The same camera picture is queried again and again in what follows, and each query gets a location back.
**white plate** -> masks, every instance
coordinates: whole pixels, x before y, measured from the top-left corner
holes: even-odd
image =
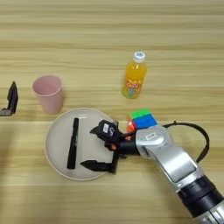
[[[67,169],[67,157],[73,133],[74,118],[78,117],[79,130],[77,141],[76,166],[74,170]],[[113,120],[98,110],[78,108],[57,118],[49,129],[45,141],[45,154],[52,168],[60,175],[75,180],[96,179],[105,172],[90,171],[81,162],[97,160],[111,163],[113,152],[104,147],[104,142],[89,131],[99,124],[99,121]]]

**wood grain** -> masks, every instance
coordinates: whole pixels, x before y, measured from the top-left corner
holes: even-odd
[[[118,120],[149,108],[161,124],[202,125],[211,151],[201,163],[224,194],[224,2],[222,0],[0,0],[0,105],[12,81],[17,113],[0,121],[0,223],[193,223],[152,161],[122,160],[118,173],[95,181],[62,178],[47,163],[45,138],[56,115],[42,112],[32,82],[63,80],[61,111],[89,107]],[[143,50],[143,94],[121,95],[125,65]],[[193,157],[204,139],[173,128]]]

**colorful block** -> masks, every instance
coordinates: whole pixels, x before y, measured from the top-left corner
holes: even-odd
[[[135,118],[133,120],[133,123],[135,124],[138,130],[148,129],[151,126],[155,126],[158,124],[155,118],[153,117],[153,115],[145,115],[145,116]]]
[[[145,108],[145,109],[140,109],[140,110],[137,110],[137,111],[134,111],[132,113],[129,114],[129,120],[133,120],[133,119],[136,119],[138,117],[141,117],[141,116],[147,116],[149,115],[151,112]]]

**pink cup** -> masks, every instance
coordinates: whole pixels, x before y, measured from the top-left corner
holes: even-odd
[[[48,115],[58,114],[63,106],[62,81],[56,75],[37,78],[32,84],[33,92]]]

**black marker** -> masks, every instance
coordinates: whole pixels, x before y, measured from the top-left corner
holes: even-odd
[[[69,170],[75,169],[78,128],[79,128],[79,118],[74,118],[73,119],[73,135],[71,137],[70,149],[69,149],[67,165],[66,165],[66,168]]]

